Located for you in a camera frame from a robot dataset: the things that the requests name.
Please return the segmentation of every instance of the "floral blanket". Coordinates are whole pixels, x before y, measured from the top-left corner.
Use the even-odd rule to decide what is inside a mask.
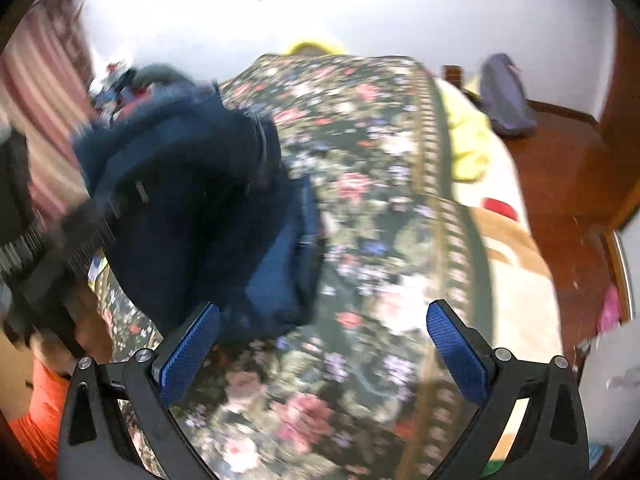
[[[426,478],[470,415],[426,333],[428,303],[446,298],[492,339],[488,264],[452,200],[433,79],[402,57],[263,56],[221,92],[274,117],[292,173],[313,176],[328,253],[316,320],[213,347],[172,414],[221,479]],[[117,360],[161,340],[108,269],[96,290]]]

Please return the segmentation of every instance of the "striped curtain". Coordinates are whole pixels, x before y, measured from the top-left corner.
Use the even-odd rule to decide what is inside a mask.
[[[45,222],[86,196],[70,136],[94,117],[90,55],[74,0],[41,0],[0,56],[0,121],[27,137],[30,192]]]

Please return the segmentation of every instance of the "yellow pillow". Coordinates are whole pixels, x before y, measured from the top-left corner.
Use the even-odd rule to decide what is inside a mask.
[[[454,180],[479,180],[491,163],[494,135],[486,115],[451,83],[436,79],[451,137]]]

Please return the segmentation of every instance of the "orange shirt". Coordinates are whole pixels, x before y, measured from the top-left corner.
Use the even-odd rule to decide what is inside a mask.
[[[68,388],[68,381],[47,370],[37,359],[34,360],[29,413],[9,421],[24,452],[47,480],[55,480],[58,476],[58,433]]]

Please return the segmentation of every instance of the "reddish-brown floor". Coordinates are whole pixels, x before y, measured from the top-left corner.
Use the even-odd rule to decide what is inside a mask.
[[[520,175],[531,231],[554,277],[564,354],[596,334],[612,272],[601,229],[628,185],[616,179],[613,156],[587,123],[538,113],[528,139],[507,140]]]

